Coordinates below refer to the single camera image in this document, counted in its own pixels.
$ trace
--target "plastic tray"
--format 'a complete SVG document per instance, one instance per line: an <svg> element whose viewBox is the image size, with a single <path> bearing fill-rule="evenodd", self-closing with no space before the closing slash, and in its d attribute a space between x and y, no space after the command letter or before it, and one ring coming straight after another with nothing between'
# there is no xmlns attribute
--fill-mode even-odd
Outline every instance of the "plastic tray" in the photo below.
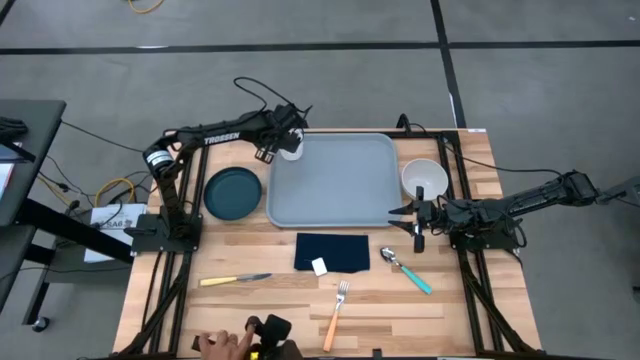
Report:
<svg viewBox="0 0 640 360"><path fill-rule="evenodd" d="M280 227L382 227L402 206L398 156L382 134L306 134L302 157L276 156L267 216Z"/></svg>

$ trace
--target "yellow knife handle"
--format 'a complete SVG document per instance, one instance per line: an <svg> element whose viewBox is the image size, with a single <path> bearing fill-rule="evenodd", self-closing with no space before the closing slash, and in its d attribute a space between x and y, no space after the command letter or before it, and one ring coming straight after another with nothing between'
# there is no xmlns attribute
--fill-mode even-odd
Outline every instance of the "yellow knife handle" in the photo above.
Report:
<svg viewBox="0 0 640 360"><path fill-rule="evenodd" d="M226 278L210 278L200 280L200 286L214 286L220 284L226 284L238 280L236 276L230 276Z"/></svg>

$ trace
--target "dark green plate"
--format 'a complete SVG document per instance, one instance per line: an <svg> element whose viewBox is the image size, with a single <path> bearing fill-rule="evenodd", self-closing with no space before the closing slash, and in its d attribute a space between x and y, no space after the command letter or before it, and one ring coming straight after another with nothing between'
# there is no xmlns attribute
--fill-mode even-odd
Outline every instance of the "dark green plate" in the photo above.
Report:
<svg viewBox="0 0 640 360"><path fill-rule="evenodd" d="M230 167L217 172L204 188L204 205L221 220L238 220L249 215L260 202L262 185L250 170Z"/></svg>

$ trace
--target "concrete floor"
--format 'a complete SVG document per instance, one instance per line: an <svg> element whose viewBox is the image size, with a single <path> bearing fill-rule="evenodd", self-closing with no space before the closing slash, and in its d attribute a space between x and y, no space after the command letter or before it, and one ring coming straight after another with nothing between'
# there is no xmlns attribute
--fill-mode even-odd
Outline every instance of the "concrete floor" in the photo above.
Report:
<svg viewBox="0 0 640 360"><path fill-rule="evenodd" d="M0 47L437 38L429 2L418 0L167 0L142 16L124 1L61 1L17 0L0 27ZM442 8L450 41L640 38L634 1L447 0ZM602 188L638 174L640 49L457 50L453 61L467 123L489 130L499 165L576 168ZM240 75L313 104L313 127L392 126L401 112L428 127L453 126L437 50L0 56L0 98L66 100L66 121L141 147L167 127L253 109L256 102L231 84ZM87 192L143 169L138 155L68 128L50 155ZM43 171L57 176L49 163ZM501 174L501 180L508 194L545 177ZM31 197L62 210L39 185ZM640 304L631 286L640 284L638 211L614 203L555 207L525 218L525 276L549 352L637 358ZM19 324L37 276L19 276L0 315L3 358L108 354L126 281L53 285L43 313L55 323L35 334Z"/></svg>

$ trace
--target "wooden table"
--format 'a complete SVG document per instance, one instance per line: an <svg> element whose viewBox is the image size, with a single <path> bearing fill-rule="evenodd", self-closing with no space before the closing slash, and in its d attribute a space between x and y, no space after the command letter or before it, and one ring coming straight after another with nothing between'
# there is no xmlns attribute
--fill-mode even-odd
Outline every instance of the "wooden table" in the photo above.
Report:
<svg viewBox="0 0 640 360"><path fill-rule="evenodd" d="M467 130L459 133L466 157L494 164L486 133ZM402 139L395 140L395 145L400 168L415 158L439 161L434 140ZM263 194L266 194L268 165L254 159L254 152L252 144L241 141L214 146L209 153L205 179L223 168L242 166L258 175ZM194 164L198 163L198 158L196 154ZM453 156L449 157L449 163L455 193L459 197L462 192ZM502 196L496 171L470 162L465 162L465 165L473 198ZM193 193L196 171L191 173L189 194ZM426 232L424 253L414 254L411 237L394 227L307 229L305 231L316 233L369 235L370 271L329 273L318 278L312 272L293 269L296 233L299 230L272 225L265 214L265 201L263 195L256 211L234 222L221 221L206 209L200 209L204 215L204 230L200 249L193 256L179 357L199 356L190 346L193 336L202 331L226 329L241 334L247 317L257 315L264 320L271 313L293 324L289 338L296 341L303 355L326 355L322 351L324 335L335 305L337 284L342 279L348 280L351 286L330 355L371 356L373 348L382 348L385 356L474 353L458 260L449 247L448 237L431 236ZM149 211L157 212L159 206L159 196L154 193L149 199ZM391 246L405 265L433 287L433 294L423 294L399 269L385 263L378 252L382 246ZM520 265L504 251L485 253L496 305L523 340L539 348L540 341ZM140 329L155 258L156 254L136 257L114 351L128 345ZM156 275L154 296L160 286L161 272ZM197 287L198 280L202 278L260 272L274 275L263 281ZM152 311L155 298L151 304ZM491 349L486 313L480 304L477 306L485 347ZM170 309L165 317L161 350L168 346L172 313Z"/></svg>

